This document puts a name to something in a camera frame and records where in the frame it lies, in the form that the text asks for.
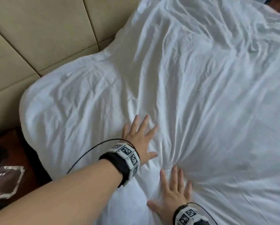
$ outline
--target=headboard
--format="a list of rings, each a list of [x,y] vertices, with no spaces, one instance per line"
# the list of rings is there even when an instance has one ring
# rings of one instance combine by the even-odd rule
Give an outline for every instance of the headboard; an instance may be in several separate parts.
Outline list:
[[[140,0],[0,0],[0,130],[41,76],[103,50]]]

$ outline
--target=white bed sheet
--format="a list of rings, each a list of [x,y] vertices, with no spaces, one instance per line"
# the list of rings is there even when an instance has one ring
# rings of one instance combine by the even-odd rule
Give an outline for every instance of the white bed sheet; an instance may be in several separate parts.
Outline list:
[[[280,225],[280,14],[251,0],[142,0],[115,41],[23,95],[27,142],[52,179],[150,114],[159,157],[118,189],[97,224],[161,224],[159,170],[174,164],[221,225]],[[74,168],[97,161],[114,143]]]

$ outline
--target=black strap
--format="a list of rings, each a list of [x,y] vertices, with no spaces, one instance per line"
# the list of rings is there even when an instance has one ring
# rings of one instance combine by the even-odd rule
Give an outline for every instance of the black strap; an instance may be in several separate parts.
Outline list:
[[[122,181],[119,184],[118,188],[122,186],[128,179],[129,179],[129,167],[126,161],[120,157],[117,153],[114,152],[107,152],[103,154],[99,159],[106,159],[109,160],[116,169],[123,175]]]
[[[179,213],[182,209],[187,208],[187,207],[188,207],[188,205],[182,205],[182,206],[179,206],[179,207],[177,208],[177,210],[175,210],[175,213],[173,214],[173,218],[172,218],[172,223],[173,223],[173,225],[175,225],[175,218],[176,218],[176,216],[178,215],[178,213]]]

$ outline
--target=plastic bag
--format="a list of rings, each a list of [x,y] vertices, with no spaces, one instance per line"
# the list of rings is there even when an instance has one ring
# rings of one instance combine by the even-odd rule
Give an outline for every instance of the plastic bag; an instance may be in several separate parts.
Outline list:
[[[23,174],[23,166],[0,167],[0,199],[9,199],[17,192]]]

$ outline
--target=person's left forearm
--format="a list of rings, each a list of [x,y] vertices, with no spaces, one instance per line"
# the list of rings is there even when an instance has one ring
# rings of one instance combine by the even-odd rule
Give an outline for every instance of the person's left forearm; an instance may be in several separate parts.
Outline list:
[[[0,211],[0,225],[91,224],[121,181],[122,174],[114,165],[100,160],[4,208]]]

